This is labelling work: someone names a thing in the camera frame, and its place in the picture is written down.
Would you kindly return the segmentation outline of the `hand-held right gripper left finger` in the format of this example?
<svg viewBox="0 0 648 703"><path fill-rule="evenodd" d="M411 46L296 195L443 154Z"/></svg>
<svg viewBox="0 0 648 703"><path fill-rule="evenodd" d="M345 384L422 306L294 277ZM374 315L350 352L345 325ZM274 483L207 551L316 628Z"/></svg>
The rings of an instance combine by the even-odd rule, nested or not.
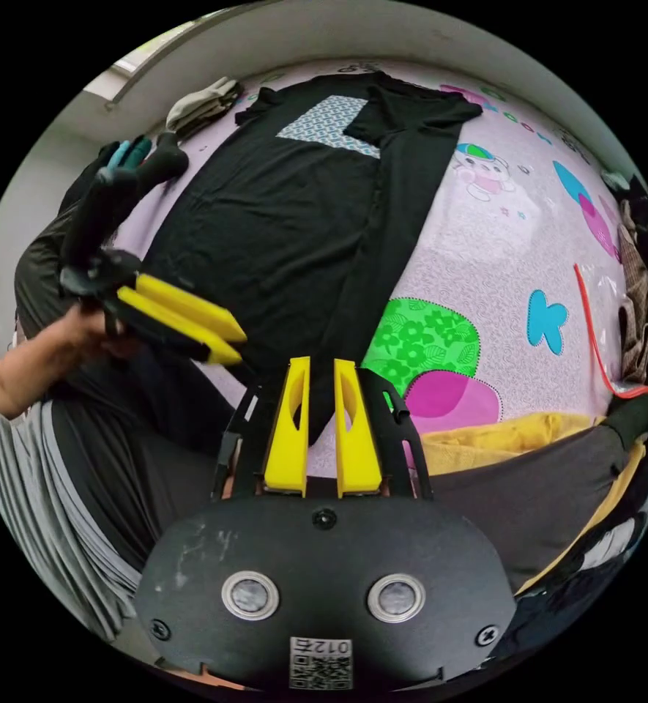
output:
<svg viewBox="0 0 648 703"><path fill-rule="evenodd" d="M305 496L307 485L310 358L290 360L264 466L268 492Z"/></svg>

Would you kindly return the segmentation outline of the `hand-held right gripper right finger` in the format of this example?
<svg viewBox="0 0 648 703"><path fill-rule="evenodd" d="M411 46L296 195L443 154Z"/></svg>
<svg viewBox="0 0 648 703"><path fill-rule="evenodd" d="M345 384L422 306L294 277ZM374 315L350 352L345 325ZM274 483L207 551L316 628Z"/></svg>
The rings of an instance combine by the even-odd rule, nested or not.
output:
<svg viewBox="0 0 648 703"><path fill-rule="evenodd" d="M334 360L333 379L338 496L377 494L381 467L354 362Z"/></svg>

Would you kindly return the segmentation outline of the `person's left hand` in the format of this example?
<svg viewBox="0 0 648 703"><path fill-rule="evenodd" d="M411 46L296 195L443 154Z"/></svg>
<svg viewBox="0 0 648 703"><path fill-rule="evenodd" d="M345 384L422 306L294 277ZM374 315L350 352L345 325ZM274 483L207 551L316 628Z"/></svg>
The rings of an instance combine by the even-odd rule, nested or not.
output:
<svg viewBox="0 0 648 703"><path fill-rule="evenodd" d="M53 328L62 346L81 361L103 355L126 360L140 347L138 340L125 332L123 326L118 326L117 334L110 335L105 312L81 303L71 305Z"/></svg>

